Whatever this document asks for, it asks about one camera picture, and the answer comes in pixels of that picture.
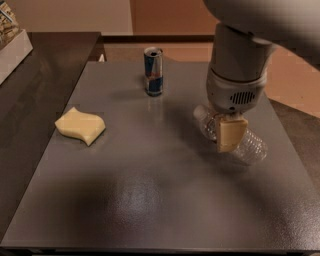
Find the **can lid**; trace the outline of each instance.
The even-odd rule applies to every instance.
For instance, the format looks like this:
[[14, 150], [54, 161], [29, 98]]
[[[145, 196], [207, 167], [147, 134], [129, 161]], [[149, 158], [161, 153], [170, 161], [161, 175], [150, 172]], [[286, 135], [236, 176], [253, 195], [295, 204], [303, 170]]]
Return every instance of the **can lid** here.
[[144, 50], [144, 54], [148, 57], [158, 57], [162, 56], [162, 49], [158, 47], [149, 47]]

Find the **clear plastic bottle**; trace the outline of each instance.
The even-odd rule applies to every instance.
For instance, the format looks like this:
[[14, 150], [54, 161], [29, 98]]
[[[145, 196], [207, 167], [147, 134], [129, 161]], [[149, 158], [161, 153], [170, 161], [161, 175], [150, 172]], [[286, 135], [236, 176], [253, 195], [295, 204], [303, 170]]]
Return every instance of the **clear plastic bottle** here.
[[[199, 105], [195, 108], [193, 115], [199, 123], [202, 134], [216, 142], [214, 112], [204, 105]], [[267, 152], [267, 144], [247, 128], [238, 147], [230, 153], [244, 164], [253, 165], [265, 159]]]

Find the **blue can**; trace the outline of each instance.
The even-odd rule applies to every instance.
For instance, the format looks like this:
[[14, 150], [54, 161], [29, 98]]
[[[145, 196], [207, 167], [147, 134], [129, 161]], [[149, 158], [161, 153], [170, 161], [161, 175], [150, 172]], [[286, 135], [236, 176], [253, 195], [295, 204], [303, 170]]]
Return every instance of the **blue can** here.
[[161, 95], [163, 91], [162, 55], [162, 49], [157, 47], [144, 50], [145, 90], [152, 97]]

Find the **crushed plastic bottle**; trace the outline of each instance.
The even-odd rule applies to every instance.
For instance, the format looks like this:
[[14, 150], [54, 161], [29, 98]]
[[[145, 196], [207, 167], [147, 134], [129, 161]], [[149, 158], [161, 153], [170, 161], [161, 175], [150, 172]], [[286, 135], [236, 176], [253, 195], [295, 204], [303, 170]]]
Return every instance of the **crushed plastic bottle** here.
[[[193, 115], [198, 121], [202, 134], [207, 139], [216, 142], [214, 112], [204, 105], [199, 105], [195, 108]], [[267, 152], [267, 144], [247, 128], [240, 144], [230, 154], [246, 165], [253, 165], [265, 159]]]

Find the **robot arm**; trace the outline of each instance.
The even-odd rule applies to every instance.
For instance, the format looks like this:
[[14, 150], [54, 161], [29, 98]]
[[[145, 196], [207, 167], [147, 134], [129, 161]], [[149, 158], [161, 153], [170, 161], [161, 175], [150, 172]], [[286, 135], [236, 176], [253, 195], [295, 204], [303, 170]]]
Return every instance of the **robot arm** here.
[[257, 104], [276, 44], [320, 70], [320, 1], [204, 2], [221, 21], [207, 81], [209, 101], [219, 113], [243, 113]]

